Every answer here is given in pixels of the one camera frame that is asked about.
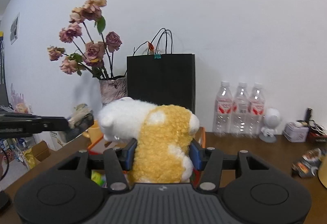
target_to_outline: water bottle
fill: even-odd
[[[246,87],[246,83],[238,83],[232,107],[231,133],[237,137],[243,136],[246,133],[246,114],[249,105],[249,95]]]
[[[264,113],[264,96],[262,94],[262,85],[259,83],[254,84],[247,110],[247,134],[250,137],[257,137],[259,134],[260,121]]]
[[[233,97],[229,90],[229,82],[221,82],[215,102],[215,119],[213,131],[217,136],[228,133],[229,120],[232,112]]]

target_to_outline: gray stone-textured vase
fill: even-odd
[[[111,80],[100,80],[102,105],[127,96],[127,77],[116,76]]]

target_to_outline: stuffed animal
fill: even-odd
[[[99,124],[107,141],[138,140],[128,175],[131,183],[189,180],[193,164],[188,147],[199,129],[199,120],[191,111],[126,97],[103,107]]]

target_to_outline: bouquet of flowers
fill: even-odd
[[[57,61],[65,56],[60,65],[60,70],[64,73],[73,74],[76,72],[81,76],[82,71],[87,70],[93,77],[99,80],[114,78],[112,73],[113,54],[119,50],[122,42],[119,35],[113,31],[109,32],[106,37],[103,36],[106,20],[102,16],[101,8],[106,5],[107,0],[87,0],[82,7],[75,7],[72,10],[69,21],[70,25],[59,32],[59,38],[64,43],[73,43],[77,48],[74,53],[66,53],[66,49],[63,47],[50,46],[47,48],[51,61]],[[101,41],[93,41],[87,29],[86,20],[94,22],[94,27],[97,27],[99,35],[101,35]],[[90,40],[87,43],[82,37],[82,26],[84,26]],[[83,42],[85,46],[84,51],[78,46],[77,38]],[[105,54],[109,58],[110,76],[103,61]]]

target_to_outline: yellow fuzzy sweater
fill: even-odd
[[[153,123],[153,113],[164,113],[162,122]],[[192,140],[189,134],[191,112],[183,107],[158,106],[147,115],[138,137],[133,168],[129,172],[131,183],[176,183],[184,172],[182,158],[168,152],[168,146],[180,147],[188,154]]]

